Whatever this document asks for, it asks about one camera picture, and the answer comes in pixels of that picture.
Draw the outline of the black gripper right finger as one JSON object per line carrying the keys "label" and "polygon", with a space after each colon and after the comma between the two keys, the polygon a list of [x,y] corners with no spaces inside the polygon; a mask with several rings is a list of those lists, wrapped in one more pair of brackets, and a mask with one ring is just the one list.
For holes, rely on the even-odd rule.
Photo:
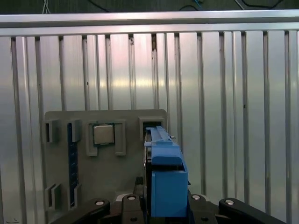
{"label": "black gripper right finger", "polygon": [[284,222],[236,198],[223,198],[214,204],[204,195],[189,195],[191,224],[283,224]]}

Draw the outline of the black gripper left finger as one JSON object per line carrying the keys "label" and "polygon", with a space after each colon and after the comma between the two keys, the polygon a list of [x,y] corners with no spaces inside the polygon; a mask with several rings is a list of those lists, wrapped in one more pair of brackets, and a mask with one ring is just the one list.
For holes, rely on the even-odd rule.
{"label": "black gripper left finger", "polygon": [[132,194],[117,196],[113,203],[107,200],[97,200],[93,203],[94,209],[87,211],[88,206],[81,210],[84,215],[77,221],[78,224],[143,224],[142,210],[143,178],[137,177]]}

